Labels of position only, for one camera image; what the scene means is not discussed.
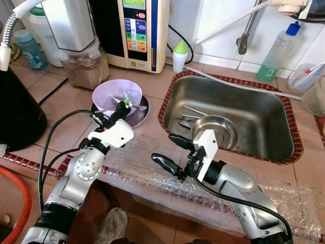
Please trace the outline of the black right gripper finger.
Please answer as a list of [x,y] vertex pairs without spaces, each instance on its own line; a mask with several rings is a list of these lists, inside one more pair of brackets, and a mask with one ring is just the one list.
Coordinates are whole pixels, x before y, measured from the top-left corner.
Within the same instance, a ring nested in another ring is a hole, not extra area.
[[186,179],[186,172],[179,165],[177,165],[173,160],[159,153],[152,153],[151,159],[155,161],[160,167],[162,167],[166,172],[172,174],[172,176],[177,179]]
[[191,153],[195,153],[195,151],[197,151],[195,145],[193,144],[193,141],[188,138],[185,138],[181,135],[177,135],[176,133],[170,133],[169,139],[174,142],[177,146],[183,149],[188,149],[189,151],[191,151]]

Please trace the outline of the green handled utensil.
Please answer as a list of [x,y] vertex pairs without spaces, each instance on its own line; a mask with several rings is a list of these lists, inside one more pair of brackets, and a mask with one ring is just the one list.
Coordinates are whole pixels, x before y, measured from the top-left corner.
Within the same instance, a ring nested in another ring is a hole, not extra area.
[[126,90],[123,90],[121,94],[122,96],[110,95],[110,98],[115,104],[114,107],[112,107],[113,110],[116,109],[120,103],[124,104],[126,108],[130,108],[132,106]]

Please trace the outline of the stainless steel plate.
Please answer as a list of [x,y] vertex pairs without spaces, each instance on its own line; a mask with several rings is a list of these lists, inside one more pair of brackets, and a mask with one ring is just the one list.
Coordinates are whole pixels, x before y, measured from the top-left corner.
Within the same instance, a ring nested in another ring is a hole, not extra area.
[[[111,114],[115,111],[116,100],[109,99],[110,102],[108,105],[100,105],[100,97],[93,95],[93,105],[91,106],[92,112],[103,111],[104,116],[109,118]],[[149,102],[146,96],[142,96],[140,100],[140,107],[144,107],[144,110],[140,108],[133,107],[132,112],[125,117],[125,121],[132,127],[135,128],[139,126],[149,114]]]

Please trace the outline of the purple plastic bowl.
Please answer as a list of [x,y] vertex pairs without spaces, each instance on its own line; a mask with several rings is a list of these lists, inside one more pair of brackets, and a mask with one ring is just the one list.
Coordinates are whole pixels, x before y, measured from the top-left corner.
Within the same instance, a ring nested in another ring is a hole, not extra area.
[[128,97],[131,100],[131,105],[139,106],[141,97],[143,96],[142,89],[135,83],[127,79],[114,79],[100,84],[91,95],[100,97],[100,105],[108,105],[110,95],[122,96],[122,91],[126,90]]

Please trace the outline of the shallow stainless steel bowl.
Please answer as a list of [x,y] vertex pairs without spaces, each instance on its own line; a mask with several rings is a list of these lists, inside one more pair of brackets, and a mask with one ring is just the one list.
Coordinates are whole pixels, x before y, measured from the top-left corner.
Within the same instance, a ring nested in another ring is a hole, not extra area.
[[199,118],[190,129],[192,138],[196,138],[197,134],[204,130],[213,130],[220,148],[237,149],[241,144],[239,130],[232,121],[225,117],[208,115]]

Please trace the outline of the steel spoon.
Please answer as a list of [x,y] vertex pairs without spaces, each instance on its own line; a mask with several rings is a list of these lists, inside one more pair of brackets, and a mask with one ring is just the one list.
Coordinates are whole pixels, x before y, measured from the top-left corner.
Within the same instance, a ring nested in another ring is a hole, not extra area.
[[183,119],[183,120],[178,121],[178,124],[181,127],[184,127],[184,128],[186,128],[188,130],[191,130],[192,127],[195,125],[196,122],[197,122],[197,119],[187,118],[187,119]]

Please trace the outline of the clear bubble wrap sheet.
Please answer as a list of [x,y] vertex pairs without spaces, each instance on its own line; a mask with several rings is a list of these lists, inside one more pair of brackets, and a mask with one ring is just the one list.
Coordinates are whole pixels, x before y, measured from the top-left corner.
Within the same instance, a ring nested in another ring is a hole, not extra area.
[[[181,182],[156,164],[151,154],[159,153],[184,166],[188,151],[169,140],[136,136],[123,148],[109,151],[104,162],[107,170],[100,179],[136,196],[136,201],[153,209],[192,220],[211,228],[242,234],[234,209],[220,198],[200,188],[192,179]],[[267,194],[279,214],[289,223],[294,239],[319,241],[323,224],[323,203],[316,200],[317,190],[297,184],[291,165],[276,165],[230,152],[216,156],[250,174]]]

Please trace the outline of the stainless steel sink basin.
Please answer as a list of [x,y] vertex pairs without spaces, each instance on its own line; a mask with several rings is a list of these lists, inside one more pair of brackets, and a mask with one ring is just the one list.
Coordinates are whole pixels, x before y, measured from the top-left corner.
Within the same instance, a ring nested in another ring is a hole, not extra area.
[[170,133],[192,139],[190,130],[178,121],[187,119],[181,114],[202,115],[184,106],[232,121],[239,130],[241,144],[229,151],[273,161],[288,160],[297,152],[285,104],[279,96],[235,88],[197,75],[181,77],[174,83],[162,123]]

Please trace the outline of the white bottle with green cap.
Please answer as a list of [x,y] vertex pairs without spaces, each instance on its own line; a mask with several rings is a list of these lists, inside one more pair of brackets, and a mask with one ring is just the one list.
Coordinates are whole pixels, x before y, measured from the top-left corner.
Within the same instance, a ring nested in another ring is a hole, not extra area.
[[179,74],[183,71],[185,67],[185,62],[187,60],[188,54],[190,51],[188,51],[188,45],[181,40],[176,44],[176,46],[173,48],[172,56],[173,56],[173,71],[176,74]]

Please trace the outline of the beige and blue water ionizer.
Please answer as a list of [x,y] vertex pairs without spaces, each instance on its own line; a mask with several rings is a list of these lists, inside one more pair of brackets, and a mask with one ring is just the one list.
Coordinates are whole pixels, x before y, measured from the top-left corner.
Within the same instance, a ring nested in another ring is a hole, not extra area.
[[159,74],[166,61],[170,0],[117,0],[121,56],[117,67]]

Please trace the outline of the teal plastic bottle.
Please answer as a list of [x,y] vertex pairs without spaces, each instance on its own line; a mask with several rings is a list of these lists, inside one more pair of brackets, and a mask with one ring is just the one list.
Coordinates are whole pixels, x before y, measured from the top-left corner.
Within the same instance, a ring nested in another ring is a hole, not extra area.
[[18,30],[14,33],[14,38],[19,47],[21,47],[21,53],[26,59],[26,63],[33,70],[40,71],[47,68],[47,61],[43,55],[39,45],[35,38],[28,30]]

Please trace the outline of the white and red toothbrush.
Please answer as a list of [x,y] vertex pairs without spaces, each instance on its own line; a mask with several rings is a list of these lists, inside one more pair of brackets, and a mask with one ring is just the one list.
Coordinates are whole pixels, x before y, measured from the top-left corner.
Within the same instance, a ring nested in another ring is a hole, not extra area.
[[301,85],[303,87],[309,88],[321,76],[324,75],[324,71],[325,71],[325,63],[310,68],[305,72],[305,75],[302,77]]

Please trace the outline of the steel gooseneck faucet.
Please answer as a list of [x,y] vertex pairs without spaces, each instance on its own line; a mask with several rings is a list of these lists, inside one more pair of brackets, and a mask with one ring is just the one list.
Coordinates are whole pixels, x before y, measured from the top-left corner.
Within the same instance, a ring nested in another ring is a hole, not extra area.
[[238,54],[244,55],[247,52],[248,44],[250,42],[252,33],[258,24],[258,9],[250,14],[250,19],[246,24],[246,28],[244,29],[244,33],[242,36],[237,39],[238,46]]

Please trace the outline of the clear plastic cup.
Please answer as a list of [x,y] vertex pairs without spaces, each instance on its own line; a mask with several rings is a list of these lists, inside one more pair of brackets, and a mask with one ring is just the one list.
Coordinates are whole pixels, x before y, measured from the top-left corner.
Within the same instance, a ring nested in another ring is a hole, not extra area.
[[310,68],[313,68],[313,67],[314,66],[309,67],[309,68],[299,68],[295,72],[295,74],[289,79],[288,87],[290,88],[290,90],[292,90],[292,91],[294,91],[296,93],[300,93],[300,94],[306,92],[311,86],[309,88],[303,87],[301,85],[302,77],[305,75],[305,72],[307,70],[309,70]]

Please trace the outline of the beige faucet diverter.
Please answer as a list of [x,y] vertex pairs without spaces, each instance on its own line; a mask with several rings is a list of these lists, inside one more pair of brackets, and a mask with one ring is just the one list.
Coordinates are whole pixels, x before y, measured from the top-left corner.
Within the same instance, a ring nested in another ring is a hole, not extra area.
[[310,3],[310,0],[268,0],[270,6],[277,6],[278,12],[290,16],[300,12]]

